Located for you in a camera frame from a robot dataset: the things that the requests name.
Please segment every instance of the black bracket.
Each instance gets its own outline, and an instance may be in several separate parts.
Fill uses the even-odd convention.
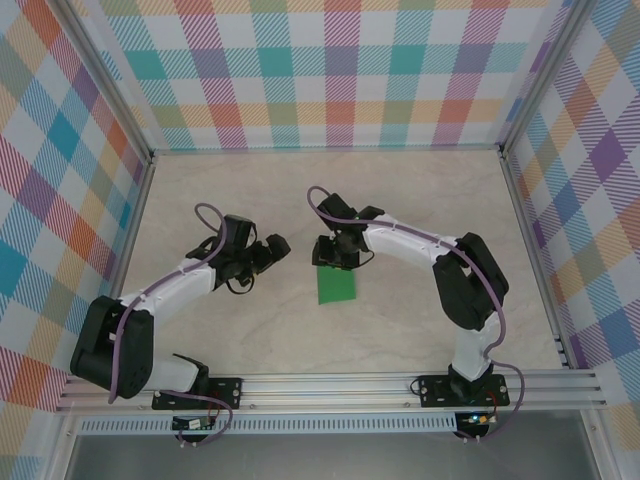
[[[451,388],[449,375],[422,375],[417,380],[416,393],[420,395],[420,406],[423,408],[506,407],[510,403],[504,375],[492,374],[488,376],[482,390],[466,402],[462,402],[460,396]],[[488,392],[495,396],[495,402]]]
[[[237,410],[240,408],[242,397],[242,379],[209,377],[208,384],[200,391],[206,393],[199,393],[199,395],[217,398],[229,405],[232,410]],[[206,400],[175,397],[167,393],[154,396],[151,402],[153,410],[207,410],[209,406],[210,402]]]

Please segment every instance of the green cloth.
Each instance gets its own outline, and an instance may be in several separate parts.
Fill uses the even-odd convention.
[[[353,270],[316,267],[318,272],[318,305],[344,302],[356,298],[356,275]]]

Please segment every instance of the colorful checkered pattern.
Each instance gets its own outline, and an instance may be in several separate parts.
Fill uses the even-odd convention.
[[[527,77],[520,87],[520,91],[518,92],[518,96],[513,102],[511,106],[511,110],[509,110],[509,115],[507,116],[507,120],[502,125],[502,129],[498,134],[498,139],[496,141],[497,144],[503,144],[509,130],[511,130],[511,126],[513,125],[513,120],[516,118],[516,115],[520,112],[520,107],[522,107],[522,102],[527,98],[531,88],[536,83],[538,78],[538,73],[540,72],[540,68],[544,65],[545,60],[547,59],[547,55],[551,51],[551,46],[553,42],[556,41],[558,35],[562,31],[562,27],[571,11],[571,7],[573,6],[575,0],[563,0],[562,6],[558,10],[556,17],[553,20],[553,24],[547,32],[547,36],[544,38],[544,42],[542,42],[542,46],[536,55],[536,59],[531,64],[529,71],[527,72]]]
[[[0,478],[29,479],[142,161],[45,0],[0,0]]]
[[[598,3],[513,153],[578,363],[640,478],[640,2]]]
[[[95,3],[74,0],[147,137],[194,150],[493,144],[550,2]]]

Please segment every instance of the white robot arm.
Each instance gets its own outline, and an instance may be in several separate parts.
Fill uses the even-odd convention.
[[[443,244],[463,251],[480,268],[502,304],[509,285],[484,241],[472,233],[456,238],[408,227],[376,207],[356,212],[339,195],[325,193],[327,198],[314,209],[333,234],[318,237],[312,263],[350,270],[360,265],[360,252],[373,252],[432,270],[443,309],[457,326],[447,388],[461,403],[473,403],[492,376],[485,352],[500,335],[500,322],[480,279],[467,273],[468,265]]]
[[[71,359],[74,375],[110,390],[115,343],[119,341],[117,396],[131,398],[143,390],[210,394],[205,365],[154,351],[155,328],[188,303],[223,285],[235,294],[248,293],[257,275],[291,251],[279,235],[267,237],[266,245],[257,241],[256,226],[250,220],[226,215],[224,221],[222,247],[216,234],[187,253],[174,272],[152,287],[117,299],[102,296],[91,303]],[[212,256],[216,248],[219,253]],[[234,290],[231,281],[245,290]],[[130,306],[125,328],[117,339],[117,327]]]
[[[384,214],[376,217],[395,225],[400,224],[390,215]],[[455,237],[430,234],[447,243],[455,245]],[[432,270],[438,257],[446,255],[449,251],[433,242],[423,240],[390,227],[371,225],[363,232],[364,242],[374,253],[384,253],[404,260],[425,270]],[[452,368],[469,381],[477,380],[487,371],[491,362],[485,358],[484,351],[489,344],[498,338],[500,323],[497,314],[493,313],[485,320],[484,327],[480,330],[466,329],[457,326],[456,350],[451,362]]]

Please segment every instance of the vented metal panel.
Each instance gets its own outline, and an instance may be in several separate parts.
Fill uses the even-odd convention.
[[[79,435],[163,435],[171,430],[168,415],[85,417]],[[215,433],[226,420],[210,432]],[[415,433],[453,432],[453,413],[354,415],[236,415],[227,434]]]

